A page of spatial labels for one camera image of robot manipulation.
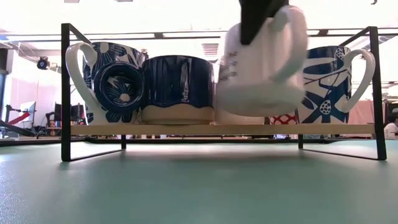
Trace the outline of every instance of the air vent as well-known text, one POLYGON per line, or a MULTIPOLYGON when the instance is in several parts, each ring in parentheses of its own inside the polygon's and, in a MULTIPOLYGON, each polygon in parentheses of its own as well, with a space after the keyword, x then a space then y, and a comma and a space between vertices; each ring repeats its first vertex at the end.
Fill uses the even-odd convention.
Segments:
POLYGON ((218 57, 218 44, 202 44, 204 56, 208 59, 216 59, 218 57))

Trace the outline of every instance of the mug handle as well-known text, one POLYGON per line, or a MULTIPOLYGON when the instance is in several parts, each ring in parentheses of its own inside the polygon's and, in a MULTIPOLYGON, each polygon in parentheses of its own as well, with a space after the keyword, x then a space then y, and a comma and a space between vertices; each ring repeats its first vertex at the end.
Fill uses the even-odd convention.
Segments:
POLYGON ((88 107, 101 107, 100 103, 94 97, 93 92, 87 87, 83 75, 80 72, 78 64, 78 51, 81 50, 85 56, 86 63, 92 67, 97 61, 97 53, 86 43, 78 43, 69 46, 65 54, 67 61, 67 69, 69 71, 70 78, 72 78, 73 83, 79 92, 80 96, 83 98, 88 107))
POLYGON ((364 94, 368 86, 370 85, 374 71, 376 69, 376 61, 374 59, 374 56, 371 52, 368 52, 367 50, 353 50, 352 52, 348 52, 344 56, 344 66, 345 68, 349 68, 351 66, 351 63, 353 62, 353 59, 357 55, 363 55, 366 61, 366 68, 365 68, 365 74, 363 76, 363 79, 361 81, 361 84, 359 84, 359 87, 356 89, 354 95, 345 103, 345 105, 341 108, 341 111, 344 113, 348 113, 355 104, 359 101, 361 96, 364 94))
POLYGON ((272 77, 275 82, 279 83, 286 81, 302 69, 307 58, 307 23, 303 12, 295 6, 284 6, 276 13, 274 20, 269 24, 269 28, 272 32, 280 32, 287 24, 290 24, 292 37, 290 57, 272 77))

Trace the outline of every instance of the wooden board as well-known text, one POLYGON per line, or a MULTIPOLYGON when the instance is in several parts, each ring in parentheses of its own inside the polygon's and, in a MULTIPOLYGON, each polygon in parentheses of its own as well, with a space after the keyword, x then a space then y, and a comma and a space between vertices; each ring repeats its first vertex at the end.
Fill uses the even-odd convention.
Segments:
POLYGON ((374 134, 371 124, 288 124, 288 125, 96 125, 71 126, 72 134, 374 134))

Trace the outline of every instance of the blue and white mug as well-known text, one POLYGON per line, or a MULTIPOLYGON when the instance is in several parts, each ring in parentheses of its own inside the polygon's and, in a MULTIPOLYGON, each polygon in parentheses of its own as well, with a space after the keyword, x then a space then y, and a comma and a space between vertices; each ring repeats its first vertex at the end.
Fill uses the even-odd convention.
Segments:
POLYGON ((66 52, 67 68, 86 104, 90 125, 135 122, 144 93, 141 65, 145 56, 138 50, 109 42, 79 43, 66 52), (86 65, 81 74, 78 51, 86 65))
POLYGON ((214 73, 209 61, 165 55, 147 59, 142 69, 143 123, 210 124, 214 120, 214 73))
POLYGON ((375 60, 371 52, 343 46, 317 47, 308 50, 303 78, 305 98, 297 108, 299 123, 348 122, 349 111, 369 86, 375 60), (366 69, 361 84, 351 95, 351 64, 355 56, 363 55, 366 69))

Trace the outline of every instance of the table surface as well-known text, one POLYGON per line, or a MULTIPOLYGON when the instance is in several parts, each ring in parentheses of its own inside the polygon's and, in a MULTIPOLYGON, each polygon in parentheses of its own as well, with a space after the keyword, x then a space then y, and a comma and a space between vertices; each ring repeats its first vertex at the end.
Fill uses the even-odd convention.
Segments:
MULTIPOLYGON (((59 144, 0 147, 0 223, 396 224, 398 141, 386 144, 383 162, 296 144, 130 144, 72 163, 60 161, 59 144)), ((72 154, 118 147, 75 142, 72 154)))

